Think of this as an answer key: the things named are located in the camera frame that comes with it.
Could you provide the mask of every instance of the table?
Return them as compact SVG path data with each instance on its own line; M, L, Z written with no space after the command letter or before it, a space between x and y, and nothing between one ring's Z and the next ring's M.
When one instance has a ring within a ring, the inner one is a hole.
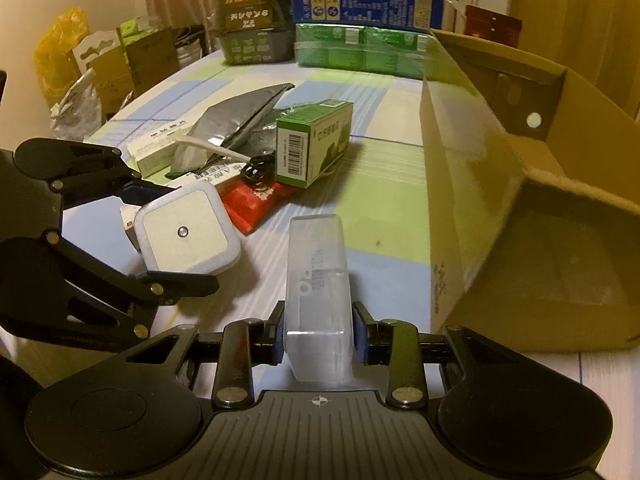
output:
M220 331L245 317L265 319L285 297L287 227L293 216L335 213L344 227L353 300L374 318L398 318L429 331L430 256L427 183L419 105L422 83L368 73L302 68L295 63L225 66L220 53L181 70L136 99L89 142L117 146L125 160L131 140L187 112L253 89L292 82L296 88L279 105L337 98L354 102L351 146L338 170L297 195L242 240L242 257L220 275L210 298L187 298L161 307L152 333L184 322L201 331ZM153 181L162 183L162 176ZM117 198L65 212L63 235L122 272L142 269L142 259L122 230ZM57 348L3 339L16 361L41 383L51 384L105 357L101 352ZM614 415L612 441L598 471L609 479L640 478L640 350L568 355L535 355L539 362L587 385ZM200 375L195 392L210 395L214 365ZM430 396L442 394L435 365L427 365ZM356 371L353 388L384 390L381 367ZM286 363L254 368L256 390L314 389L295 381Z

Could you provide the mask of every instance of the plaid tablecloth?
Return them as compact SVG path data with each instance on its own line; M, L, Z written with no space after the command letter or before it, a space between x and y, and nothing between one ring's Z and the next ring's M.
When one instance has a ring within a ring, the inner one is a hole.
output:
M301 68L295 63L225 66L219 54L187 67L136 99L89 142L127 144L184 114L253 89L292 82L296 88L280 105L337 98L354 102L349 151L338 171L280 208L242 241L242 257L220 275L210 298L185 299L161 307L152 333L196 322L218 331L236 319L266 318L285 297L287 231L293 216L336 213L344 226L352 299L377 319L398 318L428 332L430 318L429 225L419 105L422 83L368 73ZM152 178L162 182L162 176ZM123 272L142 268L122 230L119 199L111 198L65 213L63 235ZM8 341L16 360L49 384L104 357L98 352ZM599 393L614 414L614 435L598 471L609 479L640 478L640 350L621 353L533 356ZM353 387L384 389L386 373L356 370ZM430 394L442 391L435 366L427 365ZM196 392L210 394L214 366L200 377ZM256 389L304 389L286 363L254 369Z

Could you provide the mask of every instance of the hole in cardboard box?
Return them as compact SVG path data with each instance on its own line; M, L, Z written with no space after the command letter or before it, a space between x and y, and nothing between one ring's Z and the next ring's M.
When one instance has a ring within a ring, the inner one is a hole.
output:
M532 112L527 116L527 126L535 130L542 124L542 116L538 112Z

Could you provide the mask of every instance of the beige wall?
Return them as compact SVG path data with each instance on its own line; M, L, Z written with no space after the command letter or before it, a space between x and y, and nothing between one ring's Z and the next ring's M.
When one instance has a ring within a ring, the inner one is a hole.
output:
M0 148L49 134L49 111L36 81L33 50L57 15L82 7L91 30L146 14L145 0L0 0L0 68L8 73L0 105Z

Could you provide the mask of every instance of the clear plastic box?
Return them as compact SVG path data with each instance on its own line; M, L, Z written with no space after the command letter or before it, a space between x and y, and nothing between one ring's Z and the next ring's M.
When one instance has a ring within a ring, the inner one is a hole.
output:
M284 343L296 379L348 383L353 378L353 322L338 216L291 219L286 300Z

